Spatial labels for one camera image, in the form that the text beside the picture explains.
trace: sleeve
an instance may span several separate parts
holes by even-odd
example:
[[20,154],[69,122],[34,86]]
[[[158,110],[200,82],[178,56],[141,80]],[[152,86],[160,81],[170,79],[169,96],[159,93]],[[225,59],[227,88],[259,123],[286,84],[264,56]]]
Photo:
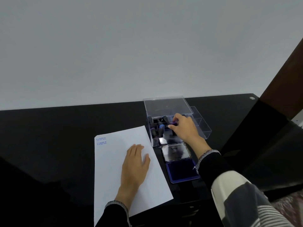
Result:
[[234,171],[217,150],[204,153],[196,170],[211,191],[225,227],[293,226],[255,185]]
[[96,224],[96,227],[101,226],[131,227],[127,207],[122,202],[116,200],[108,202],[103,215]]

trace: person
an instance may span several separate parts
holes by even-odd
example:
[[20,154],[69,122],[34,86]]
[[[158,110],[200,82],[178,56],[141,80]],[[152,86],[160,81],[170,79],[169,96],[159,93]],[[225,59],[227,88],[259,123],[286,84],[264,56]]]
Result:
[[[173,121],[178,126],[169,125],[184,142],[191,146],[197,155],[196,170],[211,191],[216,209],[223,225],[242,227],[292,226],[258,188],[244,176],[237,173],[224,160],[217,150],[209,147],[199,136],[191,117],[175,114]],[[141,159],[142,145],[131,146],[122,166],[121,186],[114,201],[109,202],[97,223],[97,227],[114,224],[131,226],[128,210],[139,186],[143,183],[149,168],[150,158]]]

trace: white sheet of paper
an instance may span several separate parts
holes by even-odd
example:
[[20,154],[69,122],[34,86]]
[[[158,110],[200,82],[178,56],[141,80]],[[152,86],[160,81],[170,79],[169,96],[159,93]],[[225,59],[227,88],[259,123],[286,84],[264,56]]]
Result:
[[148,153],[149,171],[129,210],[133,216],[173,199],[160,164],[144,126],[95,137],[94,225],[104,212],[104,206],[115,199],[126,152],[133,144],[142,144],[142,160]]

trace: transparent lid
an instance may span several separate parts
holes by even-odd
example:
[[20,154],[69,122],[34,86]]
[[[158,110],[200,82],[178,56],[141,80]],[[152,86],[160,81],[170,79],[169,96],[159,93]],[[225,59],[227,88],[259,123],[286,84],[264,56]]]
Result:
[[146,113],[153,118],[176,113],[190,115],[192,110],[183,96],[143,99]]

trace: clear plastic box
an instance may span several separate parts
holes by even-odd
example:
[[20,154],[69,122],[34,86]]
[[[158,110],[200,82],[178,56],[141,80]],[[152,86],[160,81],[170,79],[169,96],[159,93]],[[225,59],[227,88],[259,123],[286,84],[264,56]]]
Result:
[[[183,140],[167,127],[168,123],[163,122],[162,119],[166,116],[169,124],[172,124],[172,119],[176,113],[180,113],[187,117],[190,116],[197,127],[199,135],[204,139],[209,137],[211,133],[210,127],[202,118],[196,107],[190,107],[183,96],[150,98],[144,99],[143,101],[146,109],[147,126],[152,146],[164,146],[183,142]],[[158,133],[160,127],[163,128],[162,135]]]

